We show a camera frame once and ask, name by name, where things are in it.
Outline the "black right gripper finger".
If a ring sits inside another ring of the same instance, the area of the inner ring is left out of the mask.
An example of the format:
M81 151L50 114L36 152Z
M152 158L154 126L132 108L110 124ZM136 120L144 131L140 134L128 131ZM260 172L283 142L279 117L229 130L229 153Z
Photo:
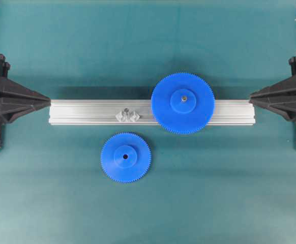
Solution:
M286 121L296 121L296 98L261 98L249 102L282 116Z
M296 96L296 75L253 92L249 98L251 100L278 96Z

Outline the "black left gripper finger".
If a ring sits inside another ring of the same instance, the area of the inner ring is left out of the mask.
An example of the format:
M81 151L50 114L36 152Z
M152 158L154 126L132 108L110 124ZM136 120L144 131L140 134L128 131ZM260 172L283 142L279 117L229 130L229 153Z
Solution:
M50 101L38 101L16 98L0 98L0 121L10 124L16 119L31 112L51 105Z
M16 83L3 76L0 76L0 98L50 101L49 97L46 97L36 91L30 90L20 85L19 83Z

